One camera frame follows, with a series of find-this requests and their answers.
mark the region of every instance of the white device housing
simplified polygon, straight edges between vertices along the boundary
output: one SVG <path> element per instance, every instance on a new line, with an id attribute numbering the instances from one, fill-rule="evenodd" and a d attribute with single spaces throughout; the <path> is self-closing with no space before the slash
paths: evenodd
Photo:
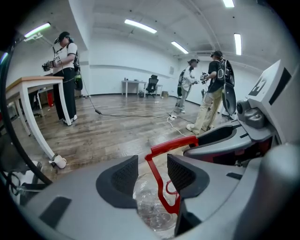
<path id="1" fill-rule="evenodd" d="M 291 75 L 281 60 L 266 69 L 246 96 L 276 128 L 281 143 L 300 139 L 300 72 Z"/>

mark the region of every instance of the red handle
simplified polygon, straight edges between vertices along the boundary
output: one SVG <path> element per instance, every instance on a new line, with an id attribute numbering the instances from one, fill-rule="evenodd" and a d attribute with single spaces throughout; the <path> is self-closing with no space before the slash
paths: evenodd
<path id="1" fill-rule="evenodd" d="M 156 168 L 152 158 L 156 157 L 160 154 L 166 153 L 168 151 L 171 151 L 173 149 L 179 148 L 179 147 L 183 147 L 186 145 L 190 145 L 190 144 L 194 144 L 196 146 L 198 146 L 198 139 L 196 138 L 195 135 L 193 136 L 187 136 L 187 137 L 183 137 L 183 138 L 179 138 L 179 139 L 175 139 L 175 140 L 171 140 L 168 142 L 164 142 L 162 144 L 156 145 L 154 147 L 151 148 L 151 154 L 148 154 L 145 157 L 145 160 L 148 162 L 149 167 L 151 168 L 151 171 L 153 172 L 153 175 L 156 179 L 157 185 L 158 185 L 158 198 L 160 199 L 162 205 L 165 207 L 166 211 L 168 213 L 179 213 L 179 207 L 180 207 L 180 198 L 177 197 L 176 195 L 176 199 L 175 199 L 175 204 L 173 206 L 170 206 L 169 203 L 166 201 L 164 195 L 163 195 L 163 188 L 164 188 L 164 182 L 158 172 L 158 169 Z M 169 194 L 177 194 L 177 192 L 169 192 L 166 186 L 166 191 Z"/>

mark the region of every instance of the person wearing black cap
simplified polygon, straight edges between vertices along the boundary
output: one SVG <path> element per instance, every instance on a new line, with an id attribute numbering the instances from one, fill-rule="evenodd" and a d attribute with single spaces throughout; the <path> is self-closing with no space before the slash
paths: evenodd
<path id="1" fill-rule="evenodd" d="M 208 91 L 203 97 L 195 124 L 187 125 L 187 130 L 193 132 L 196 135 L 200 134 L 201 129 L 203 131 L 207 131 L 208 127 L 211 126 L 217 115 L 219 105 L 222 101 L 222 87 L 224 85 L 224 82 L 218 80 L 216 77 L 218 69 L 220 68 L 223 54 L 221 51 L 215 51 L 211 55 L 211 57 L 213 61 L 209 65 L 209 75 L 205 77 L 205 80 L 211 79 Z"/>
<path id="2" fill-rule="evenodd" d="M 54 43 L 59 43 L 61 49 L 59 49 L 53 61 L 53 76 L 64 77 L 63 88 L 67 111 L 71 122 L 77 119 L 76 105 L 75 105 L 75 94 L 74 94 L 74 59 L 77 52 L 77 45 L 73 42 L 68 32 L 62 32 Z M 54 100 L 56 105 L 56 112 L 59 119 L 67 123 L 64 118 L 60 102 L 60 92 L 58 84 L 53 86 Z"/>
<path id="3" fill-rule="evenodd" d="M 186 113 L 184 109 L 184 103 L 188 97 L 189 92 L 191 91 L 191 87 L 193 84 L 198 83 L 198 81 L 195 80 L 195 70 L 198 66 L 198 60 L 191 59 L 191 61 L 188 62 L 189 66 L 183 70 L 179 77 L 179 85 L 181 85 L 181 99 L 176 103 L 174 112 L 178 113 Z"/>

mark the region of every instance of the floor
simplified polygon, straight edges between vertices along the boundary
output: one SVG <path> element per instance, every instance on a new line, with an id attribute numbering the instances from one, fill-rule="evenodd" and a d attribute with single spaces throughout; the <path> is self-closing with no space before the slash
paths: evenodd
<path id="1" fill-rule="evenodd" d="M 95 107 L 103 114 L 114 115 L 154 115 L 163 116 L 171 112 L 175 106 L 176 98 L 139 98 L 137 95 L 103 95 L 91 98 Z M 64 125 L 58 120 L 54 107 L 44 107 L 44 117 L 36 117 L 37 124 L 49 144 L 50 148 L 67 160 L 64 169 L 53 168 L 48 158 L 40 148 L 34 136 L 27 136 L 19 119 L 13 122 L 18 138 L 30 156 L 31 160 L 43 164 L 43 173 L 52 181 L 64 174 L 101 161 L 109 161 L 123 156 L 139 156 L 140 176 L 149 172 L 144 157 L 150 153 L 154 145 L 182 137 L 179 132 L 167 123 L 167 116 L 155 117 L 113 117 L 97 114 L 88 98 L 76 100 L 78 119 L 71 126 Z M 186 102 L 186 114 L 179 116 L 189 121 L 195 121 L 199 106 Z M 214 125 L 226 121 L 218 116 Z M 191 135 L 186 130 L 188 124 L 183 119 L 172 121 L 172 124 L 181 133 Z M 173 153 L 182 154 L 181 149 Z M 166 154 L 156 157 L 158 166 L 166 164 Z"/>

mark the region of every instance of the table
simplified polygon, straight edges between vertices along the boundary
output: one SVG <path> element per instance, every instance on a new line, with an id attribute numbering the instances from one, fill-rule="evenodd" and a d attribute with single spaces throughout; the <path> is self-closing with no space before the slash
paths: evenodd
<path id="1" fill-rule="evenodd" d="M 138 95 L 139 94 L 139 88 L 138 88 L 138 85 L 141 83 L 141 84 L 144 84 L 144 97 L 146 97 L 146 85 L 148 84 L 147 82 L 141 82 L 141 81 L 122 81 L 122 83 L 125 83 L 125 96 L 127 97 L 127 94 L 128 94 L 128 83 L 135 83 L 137 84 L 137 87 L 136 87 L 136 94 Z M 158 87 L 161 87 L 161 91 L 160 91 L 160 96 L 163 92 L 163 85 L 159 85 L 157 84 L 156 85 L 156 92 L 155 94 L 157 95 L 158 94 Z"/>
<path id="2" fill-rule="evenodd" d="M 38 105 L 39 105 L 39 109 L 42 109 L 42 105 L 41 105 L 41 100 L 39 99 L 39 94 L 42 93 L 42 92 L 46 92 L 46 91 L 49 91 L 53 89 L 53 86 L 51 87 L 47 87 L 47 88 L 42 88 L 40 89 L 39 91 L 37 91 L 37 100 L 38 100 Z"/>
<path id="3" fill-rule="evenodd" d="M 30 131 L 27 128 L 25 119 L 23 117 L 19 99 L 21 99 L 23 110 L 29 124 L 29 127 L 35 136 L 37 142 L 43 149 L 43 151 L 47 154 L 47 156 L 52 159 L 55 154 L 47 144 L 46 140 L 44 139 L 42 133 L 40 132 L 37 122 L 35 121 L 28 94 L 34 92 L 38 89 L 44 88 L 49 85 L 58 84 L 59 91 L 60 91 L 60 101 L 62 110 L 65 115 L 65 119 L 67 124 L 71 125 L 71 120 L 69 118 L 66 102 L 65 102 L 65 95 L 62 83 L 63 77 L 54 77 L 54 76 L 30 76 L 30 77 L 21 77 L 17 81 L 13 82 L 6 88 L 6 98 L 7 103 L 15 102 L 17 111 L 19 112 L 21 123 L 23 124 L 25 131 L 28 135 L 30 135 Z"/>

